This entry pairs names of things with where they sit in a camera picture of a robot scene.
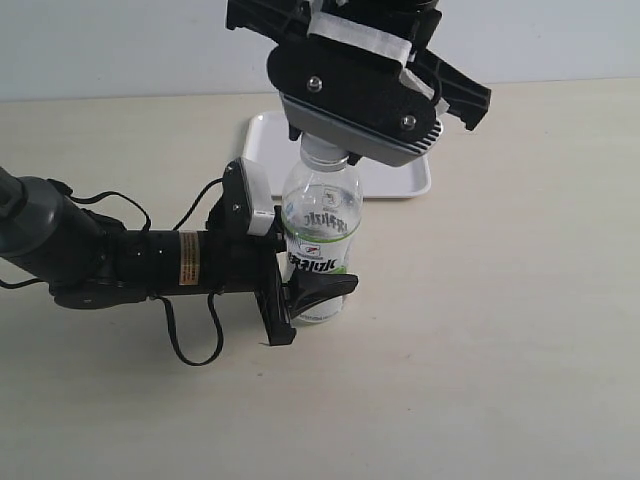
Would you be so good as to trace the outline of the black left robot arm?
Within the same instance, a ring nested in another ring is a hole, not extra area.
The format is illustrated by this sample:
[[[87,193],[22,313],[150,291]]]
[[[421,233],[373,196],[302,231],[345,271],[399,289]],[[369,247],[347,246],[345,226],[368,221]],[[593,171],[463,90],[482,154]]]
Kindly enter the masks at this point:
[[[62,182],[3,172],[1,256],[32,282],[47,284],[55,303],[69,309],[250,292],[269,344],[289,345],[295,317],[352,293],[358,279],[314,268],[284,280],[278,262],[284,229],[264,168],[235,159],[219,184],[222,195],[203,230],[130,230],[93,212],[90,199]]]

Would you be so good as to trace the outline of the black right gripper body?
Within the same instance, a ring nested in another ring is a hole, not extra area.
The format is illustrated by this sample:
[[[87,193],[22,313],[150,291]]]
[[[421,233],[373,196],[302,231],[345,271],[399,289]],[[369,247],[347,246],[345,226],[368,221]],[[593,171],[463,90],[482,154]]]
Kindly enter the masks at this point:
[[[390,60],[400,82],[474,129],[489,110],[491,91],[427,45],[440,20],[434,1],[230,1],[229,30],[245,28],[283,43],[316,38]]]

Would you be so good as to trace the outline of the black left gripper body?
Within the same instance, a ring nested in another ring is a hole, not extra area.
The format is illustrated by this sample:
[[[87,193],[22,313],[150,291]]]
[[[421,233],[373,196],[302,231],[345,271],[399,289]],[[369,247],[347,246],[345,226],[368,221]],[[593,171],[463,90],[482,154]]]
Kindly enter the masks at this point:
[[[237,203],[217,203],[203,231],[180,231],[179,295],[247,293],[255,295],[271,346],[287,346],[295,328],[282,293],[276,254],[282,243],[271,226],[263,236],[249,233],[249,215]]]

